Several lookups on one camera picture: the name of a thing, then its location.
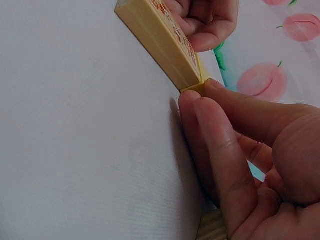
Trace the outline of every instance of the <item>palm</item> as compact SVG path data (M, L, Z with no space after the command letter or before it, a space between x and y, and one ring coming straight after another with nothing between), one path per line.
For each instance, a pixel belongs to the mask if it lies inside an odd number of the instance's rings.
M187 92L179 100L181 119L200 181L221 205L230 239L318 239L319 109L265 103L226 89L206 92L219 105ZM202 122L195 108L202 109ZM234 134L228 119L243 135ZM266 174L263 183L252 182L248 165L240 167L242 155Z
M196 52L212 50L235 30L239 0L163 0Z

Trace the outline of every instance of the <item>peach print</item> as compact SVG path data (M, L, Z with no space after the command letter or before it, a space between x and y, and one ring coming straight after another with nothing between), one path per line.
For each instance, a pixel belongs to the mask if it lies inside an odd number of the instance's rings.
M287 89L287 75L279 65L257 64L247 70L237 83L237 91L261 100L277 102Z
M284 34L295 41L307 42L320 36L320 20L309 13L289 16L282 26Z
M288 5L289 7L298 3L298 0L263 0L266 4L271 6Z

